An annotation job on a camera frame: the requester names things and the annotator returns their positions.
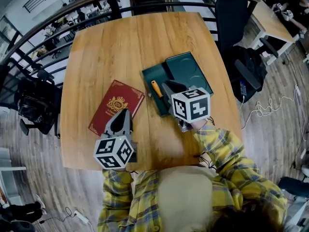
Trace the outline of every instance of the dark hair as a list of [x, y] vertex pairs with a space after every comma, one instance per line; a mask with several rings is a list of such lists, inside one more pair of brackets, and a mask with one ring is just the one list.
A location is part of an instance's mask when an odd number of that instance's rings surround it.
[[208, 232], [282, 232], [276, 210], [269, 203], [244, 201], [242, 210], [226, 208], [210, 224]]

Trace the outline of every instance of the white cube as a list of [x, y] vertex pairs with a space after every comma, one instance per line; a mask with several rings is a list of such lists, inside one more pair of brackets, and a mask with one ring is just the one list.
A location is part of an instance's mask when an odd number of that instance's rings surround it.
[[173, 112], [177, 118], [191, 123], [211, 115], [211, 97], [202, 87], [173, 94]]
[[125, 168], [133, 154], [126, 136], [105, 138], [96, 141], [93, 157], [104, 169]]

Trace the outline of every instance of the book cover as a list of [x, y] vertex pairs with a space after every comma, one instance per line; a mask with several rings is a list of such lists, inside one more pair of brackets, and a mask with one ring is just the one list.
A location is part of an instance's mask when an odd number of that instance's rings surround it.
[[101, 136], [104, 133], [107, 122], [120, 110], [124, 108], [129, 109], [133, 118], [143, 99], [144, 94], [141, 91], [114, 80], [88, 128], [96, 135]]

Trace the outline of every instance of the beige shirt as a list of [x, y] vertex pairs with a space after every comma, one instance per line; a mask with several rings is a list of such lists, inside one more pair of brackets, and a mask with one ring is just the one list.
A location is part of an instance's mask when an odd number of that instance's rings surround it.
[[158, 206], [164, 231], [205, 230], [212, 215], [212, 183], [215, 171], [181, 166], [160, 171]]

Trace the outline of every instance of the gold crown emblem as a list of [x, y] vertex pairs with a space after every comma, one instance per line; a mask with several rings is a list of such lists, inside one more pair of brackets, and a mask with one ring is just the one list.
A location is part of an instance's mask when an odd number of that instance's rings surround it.
[[115, 112], [119, 112], [127, 107], [127, 103], [125, 103], [125, 99], [122, 96], [118, 96], [117, 99], [113, 96], [113, 98], [108, 101], [107, 107]]

